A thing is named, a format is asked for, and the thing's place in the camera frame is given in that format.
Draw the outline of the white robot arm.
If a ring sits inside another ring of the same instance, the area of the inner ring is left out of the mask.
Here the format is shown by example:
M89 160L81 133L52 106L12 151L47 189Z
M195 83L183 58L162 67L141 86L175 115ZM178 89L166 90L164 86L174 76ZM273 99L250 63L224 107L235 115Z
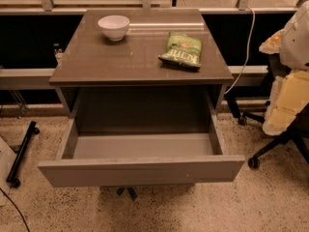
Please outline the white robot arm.
M309 1L259 50L269 55L278 53L280 63L291 69L285 77L275 77L263 123L266 134L279 135L309 103Z

